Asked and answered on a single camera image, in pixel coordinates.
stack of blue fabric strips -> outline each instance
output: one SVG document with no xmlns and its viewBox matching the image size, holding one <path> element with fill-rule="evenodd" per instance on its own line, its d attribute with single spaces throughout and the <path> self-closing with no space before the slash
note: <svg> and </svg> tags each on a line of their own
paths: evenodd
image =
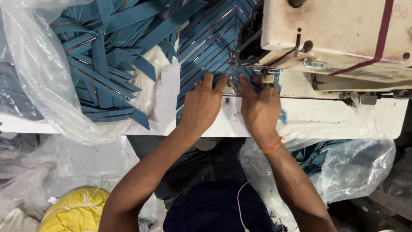
<svg viewBox="0 0 412 232">
<path fill-rule="evenodd" d="M 159 45 L 169 61 L 177 57 L 178 27 L 207 4 L 95 0 L 65 9 L 50 26 L 66 52 L 82 112 L 94 122 L 130 117 L 149 129 L 147 116 L 127 103 L 140 89 L 128 82 L 134 76 L 125 71 L 135 70 L 131 63 L 156 82 L 154 67 L 142 55 Z"/>
<path fill-rule="evenodd" d="M 322 165 L 325 162 L 329 149 L 346 141 L 348 140 L 318 142 L 297 151 L 292 151 L 291 154 L 303 171 L 311 177 L 322 171 Z"/>
<path fill-rule="evenodd" d="M 189 25 L 180 32 L 178 59 L 181 62 L 181 68 L 180 93 L 176 107 L 177 122 L 180 121 L 182 115 L 186 93 L 194 89 L 194 83 L 201 80 L 206 72 L 214 74 L 215 83 L 222 75 L 232 73 L 234 83 L 238 86 L 240 86 L 238 80 L 240 73 L 243 73 L 249 80 L 261 74 L 250 67 L 234 69 L 229 66 L 230 51 L 237 46 L 239 32 L 257 2 L 254 0 L 211 0 L 208 6 L 193 16 Z M 280 91 L 279 74 L 274 75 L 278 91 Z M 282 111 L 280 120 L 286 124 L 285 111 Z"/>
</svg>

